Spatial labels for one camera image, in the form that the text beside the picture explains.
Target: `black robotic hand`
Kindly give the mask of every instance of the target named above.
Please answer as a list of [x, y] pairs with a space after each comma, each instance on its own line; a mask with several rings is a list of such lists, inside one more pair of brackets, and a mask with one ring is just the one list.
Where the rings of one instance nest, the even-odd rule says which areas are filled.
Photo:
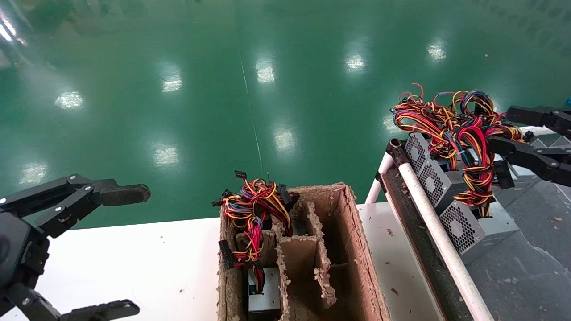
[[[49, 254], [48, 236], [57, 238], [97, 207], [146, 202], [147, 186], [118, 186], [114, 179], [89, 180], [78, 174], [0, 198], [0, 316], [14, 306], [30, 321], [104, 321], [136, 315], [129, 300], [72, 310], [61, 315], [34, 291]], [[46, 210], [35, 222], [22, 218]]]

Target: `colorful wire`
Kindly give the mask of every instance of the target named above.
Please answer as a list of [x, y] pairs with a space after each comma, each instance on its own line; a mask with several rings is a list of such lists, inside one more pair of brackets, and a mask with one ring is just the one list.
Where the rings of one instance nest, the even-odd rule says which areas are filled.
[[[400, 103], [391, 109], [395, 125], [407, 132], [430, 137], [429, 151], [446, 160], [448, 170], [456, 170], [459, 157], [464, 163], [464, 181], [468, 190], [456, 195], [463, 204], [476, 208], [481, 217], [489, 216], [492, 186], [497, 183], [493, 173], [493, 154], [486, 139], [499, 136], [523, 142], [517, 127], [504, 124], [505, 114], [495, 111], [494, 101], [481, 90], [444, 91], [424, 102], [424, 89], [418, 83], [420, 96], [405, 91]], [[439, 101], [447, 95], [448, 106]], [[466, 149], [474, 149], [477, 159], [470, 159]]]

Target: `cardboard divider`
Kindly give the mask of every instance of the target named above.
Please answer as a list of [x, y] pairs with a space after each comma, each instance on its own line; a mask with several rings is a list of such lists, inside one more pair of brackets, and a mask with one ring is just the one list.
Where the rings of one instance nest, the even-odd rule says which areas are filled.
[[317, 237], [294, 235], [290, 238], [280, 238], [279, 246], [284, 255], [288, 279], [292, 282], [312, 280]]
[[[228, 240], [230, 250], [236, 251], [234, 235], [236, 228], [230, 220], [221, 214], [220, 240]], [[243, 277], [239, 268], [228, 269], [224, 264], [222, 253], [218, 253], [218, 320], [240, 321], [246, 320], [243, 308]]]

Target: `wire connector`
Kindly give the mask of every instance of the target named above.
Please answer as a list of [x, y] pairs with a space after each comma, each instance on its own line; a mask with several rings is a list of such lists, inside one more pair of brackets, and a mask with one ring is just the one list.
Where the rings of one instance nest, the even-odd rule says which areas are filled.
[[291, 202], [291, 197], [289, 195], [289, 192], [287, 191], [287, 185], [279, 184], [278, 185], [278, 194], [280, 194], [280, 196], [282, 197], [284, 204]]
[[218, 241], [218, 246], [220, 247], [220, 253], [222, 254], [222, 259], [224, 260], [224, 265], [226, 268], [234, 267], [234, 255], [230, 250], [230, 245], [227, 240]]
[[232, 193], [230, 190], [226, 189], [224, 191], [224, 193], [222, 193], [222, 197], [223, 198], [228, 198], [229, 196], [232, 196], [234, 193]]
[[530, 131], [530, 130], [526, 131], [525, 135], [524, 135], [524, 142], [526, 142], [526, 143], [531, 142], [534, 136], [535, 135], [532, 131]]
[[224, 202], [222, 202], [221, 198], [212, 201], [212, 207], [222, 206], [222, 204], [224, 204]]
[[509, 172], [508, 162], [505, 160], [496, 160], [492, 166], [494, 173], [500, 184], [500, 189], [505, 190], [507, 188], [515, 187], [513, 183], [512, 175]]
[[247, 179], [248, 178], [248, 175], [246, 175], [246, 172], [234, 171], [234, 174], [236, 174], [236, 178], [239, 178], [239, 179]]

